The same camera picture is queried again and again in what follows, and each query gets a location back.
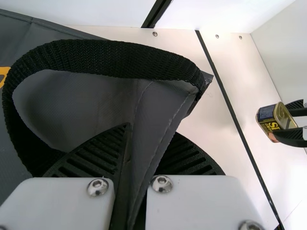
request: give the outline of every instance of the gray bag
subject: gray bag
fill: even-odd
[[[11,67],[1,89],[0,203],[31,174],[43,176],[119,126],[125,146],[112,227],[132,229],[168,144],[212,75],[173,53],[4,10],[0,26],[0,68]]]

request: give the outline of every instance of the black ridged plastic piece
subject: black ridged plastic piece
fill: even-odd
[[[179,133],[175,133],[155,174],[225,175],[205,151]]]
[[[292,116],[307,116],[307,108],[304,108],[304,100],[297,100],[286,104],[286,108],[289,110]]]
[[[43,177],[106,177],[116,186],[129,124],[109,129],[67,153]]]
[[[303,128],[291,128],[273,131],[275,138],[286,145],[306,148],[307,141],[303,139]]]

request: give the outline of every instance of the gray fabric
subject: gray fabric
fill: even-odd
[[[0,10],[0,67],[44,43],[96,36],[44,20]],[[69,152],[114,126],[132,125],[129,223],[133,224],[148,182],[198,90],[184,81],[125,80],[44,70],[13,94],[26,125],[49,146]],[[24,179],[0,112],[0,204]]]

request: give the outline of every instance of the black frame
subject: black frame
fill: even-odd
[[[172,0],[156,0],[141,28],[154,28]]]

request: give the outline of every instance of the stitched seam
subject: stitched seam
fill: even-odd
[[[135,107],[135,112],[134,112],[134,117],[133,117],[133,122],[132,122],[132,128],[131,128],[131,131],[132,131],[132,132],[133,132],[133,128],[134,128],[134,120],[135,120],[136,112],[138,111],[138,107],[139,107],[139,104],[140,104],[140,102],[141,102],[141,99],[142,99],[142,97],[143,97],[145,91],[147,90],[147,88],[148,88],[153,82],[154,82],[154,81],[150,82],[150,83],[145,87],[145,89],[143,90],[143,92],[142,92],[142,94],[141,94],[141,96],[140,96],[140,98],[139,98],[139,101],[138,101],[138,103],[137,103],[137,105],[136,105],[136,107]]]
[[[17,19],[17,20],[21,20],[21,21],[28,22],[28,23],[34,23],[34,24],[37,24],[37,25],[40,25],[40,26],[43,26],[43,27],[46,27],[46,28],[49,28],[49,29],[53,29],[55,31],[58,31],[58,32],[61,32],[61,33],[64,33],[64,34],[68,34],[68,35],[72,35],[72,36],[78,37],[78,38],[90,39],[90,37],[84,37],[82,35],[77,35],[77,34],[74,34],[74,33],[70,33],[70,32],[58,29],[56,27],[53,27],[53,26],[50,26],[50,25],[46,25],[46,24],[44,24],[42,22],[35,21],[35,19],[33,17],[31,17],[31,20],[28,20],[28,19],[25,19],[25,18],[22,18],[22,17],[9,15],[8,13],[5,13],[5,12],[0,12],[0,15],[3,15],[3,16],[6,16],[6,17],[10,17],[10,18],[14,18],[14,19]]]
[[[153,162],[153,159],[154,159],[154,157],[155,157],[155,155],[156,155],[156,153],[157,153],[157,151],[158,151],[158,148],[159,148],[159,146],[161,145],[161,143],[162,143],[162,141],[163,141],[163,139],[164,139],[164,137],[165,137],[165,135],[166,135],[166,133],[167,133],[169,127],[170,127],[171,124],[173,123],[174,118],[176,117],[176,115],[178,114],[178,112],[180,111],[180,109],[182,108],[182,106],[186,103],[186,101],[187,101],[187,99],[188,99],[188,97],[189,97],[190,95],[192,95],[192,93],[189,93],[189,94],[187,95],[187,97],[185,98],[185,100],[183,101],[183,103],[181,104],[181,106],[179,107],[179,109],[178,109],[178,110],[176,111],[176,113],[174,114],[174,116],[173,116],[171,122],[169,122],[167,128],[165,129],[165,133],[163,134],[163,136],[162,136],[162,138],[161,138],[161,140],[160,140],[160,143],[157,145],[157,148],[156,148],[155,151],[154,151],[154,155],[153,155],[153,157],[152,157],[151,160],[150,160],[149,167],[147,168],[146,173],[144,174],[144,177],[143,177],[143,179],[142,179],[142,182],[144,181],[144,179],[145,179],[145,177],[146,177],[146,175],[147,175],[147,173],[148,173],[148,170],[149,170],[150,167],[151,167],[151,164],[152,164],[152,162]],[[135,199],[135,201],[134,201],[134,203],[133,203],[132,212],[134,212],[135,203],[136,203],[137,198],[138,198],[138,196],[139,196],[139,192],[140,192],[141,187],[142,187],[142,183],[141,183],[141,186],[140,186],[139,189],[138,189],[138,192],[137,192],[138,195],[137,195],[137,197],[136,197],[136,199]]]
[[[56,31],[59,31],[61,33],[64,33],[64,34],[68,34],[68,35],[72,35],[72,36],[75,36],[75,37],[79,37],[79,38],[83,38],[83,39],[90,39],[89,37],[83,37],[82,35],[76,35],[74,33],[69,33],[67,31],[64,31],[64,30],[61,30],[61,29],[58,29],[56,27],[53,27],[53,26],[50,26],[50,25],[46,25],[42,22],[38,22],[38,21],[35,21],[35,20],[31,20],[31,23],[34,23],[34,24],[38,24],[38,25],[41,25],[43,27],[46,27],[46,28],[49,28],[49,29],[53,29],[53,30],[56,30]]]

